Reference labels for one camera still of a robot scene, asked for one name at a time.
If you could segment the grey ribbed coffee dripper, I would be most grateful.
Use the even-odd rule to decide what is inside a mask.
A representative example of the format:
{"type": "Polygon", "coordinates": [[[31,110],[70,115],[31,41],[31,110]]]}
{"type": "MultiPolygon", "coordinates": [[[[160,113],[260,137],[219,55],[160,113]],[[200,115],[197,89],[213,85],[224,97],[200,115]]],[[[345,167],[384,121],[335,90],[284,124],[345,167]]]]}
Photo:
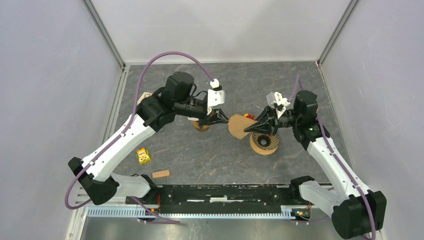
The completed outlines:
{"type": "Polygon", "coordinates": [[[280,144],[280,138],[277,135],[267,135],[257,132],[253,132],[250,135],[249,141],[252,150],[256,151],[257,153],[260,151],[275,151],[280,144]]]}

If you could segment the wooden ring dripper stand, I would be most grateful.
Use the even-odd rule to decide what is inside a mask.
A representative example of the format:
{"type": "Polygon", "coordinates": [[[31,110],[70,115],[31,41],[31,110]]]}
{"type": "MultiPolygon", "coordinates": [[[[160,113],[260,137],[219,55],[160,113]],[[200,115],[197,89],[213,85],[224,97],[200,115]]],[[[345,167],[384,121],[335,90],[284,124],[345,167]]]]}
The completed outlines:
{"type": "Polygon", "coordinates": [[[209,126],[209,125],[201,125],[201,124],[199,124],[199,122],[198,122],[198,121],[191,120],[190,122],[191,122],[191,123],[192,123],[192,125],[195,127],[195,129],[196,129],[198,132],[201,132],[201,133],[204,133],[204,132],[208,131],[208,130],[209,130],[209,128],[210,128],[210,126],[209,126]]]}

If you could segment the brown paper coffee filter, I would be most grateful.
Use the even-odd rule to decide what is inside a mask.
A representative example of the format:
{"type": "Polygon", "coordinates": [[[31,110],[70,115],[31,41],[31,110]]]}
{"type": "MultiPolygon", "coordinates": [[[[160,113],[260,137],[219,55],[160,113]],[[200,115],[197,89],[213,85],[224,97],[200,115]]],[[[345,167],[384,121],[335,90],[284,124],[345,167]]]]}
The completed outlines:
{"type": "Polygon", "coordinates": [[[254,119],[247,118],[240,114],[234,114],[229,118],[228,130],[233,137],[237,139],[243,139],[249,133],[245,131],[246,128],[255,124],[257,121],[254,119]]]}

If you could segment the orange black coffee filter box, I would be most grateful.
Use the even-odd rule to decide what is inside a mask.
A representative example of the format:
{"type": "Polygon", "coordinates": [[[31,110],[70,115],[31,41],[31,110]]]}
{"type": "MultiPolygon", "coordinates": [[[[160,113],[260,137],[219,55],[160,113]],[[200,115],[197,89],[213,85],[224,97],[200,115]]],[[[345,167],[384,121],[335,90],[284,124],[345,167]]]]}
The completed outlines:
{"type": "Polygon", "coordinates": [[[136,103],[136,105],[138,106],[141,102],[142,102],[142,100],[143,99],[145,99],[145,98],[148,98],[148,97],[151,97],[153,94],[151,93],[151,92],[144,92],[139,98],[138,98],[138,100],[137,100],[137,103],[136,103]]]}

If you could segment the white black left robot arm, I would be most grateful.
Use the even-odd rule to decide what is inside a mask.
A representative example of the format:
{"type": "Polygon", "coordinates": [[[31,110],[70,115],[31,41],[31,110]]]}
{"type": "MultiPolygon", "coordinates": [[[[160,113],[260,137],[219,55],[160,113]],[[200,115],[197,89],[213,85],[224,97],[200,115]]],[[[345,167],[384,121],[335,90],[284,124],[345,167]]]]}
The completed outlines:
{"type": "Polygon", "coordinates": [[[68,166],[89,200],[102,205],[113,197],[136,197],[145,204],[153,203],[157,190],[147,176],[124,176],[113,171],[139,144],[172,123],[176,116],[188,117],[199,127],[228,123],[229,119],[217,107],[225,102],[225,92],[216,78],[210,86],[202,99],[195,98],[194,77],[175,72],[167,78],[165,86],[136,104],[135,112],[101,147],[83,159],[72,158],[68,166]]]}

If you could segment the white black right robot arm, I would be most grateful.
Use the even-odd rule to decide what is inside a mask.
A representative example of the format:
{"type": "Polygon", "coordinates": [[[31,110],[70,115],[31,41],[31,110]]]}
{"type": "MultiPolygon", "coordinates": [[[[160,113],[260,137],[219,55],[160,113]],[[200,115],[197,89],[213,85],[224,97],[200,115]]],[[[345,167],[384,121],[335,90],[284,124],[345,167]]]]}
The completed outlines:
{"type": "Polygon", "coordinates": [[[311,176],[298,177],[290,182],[289,199],[295,204],[308,201],[318,207],[345,240],[365,234],[375,239],[375,233],[383,228],[387,199],[360,180],[340,155],[318,116],[317,95],[301,90],[290,102],[279,92],[271,92],[267,101],[244,132],[272,136],[279,128],[292,128],[297,142],[315,159],[333,187],[329,190],[311,176]]]}

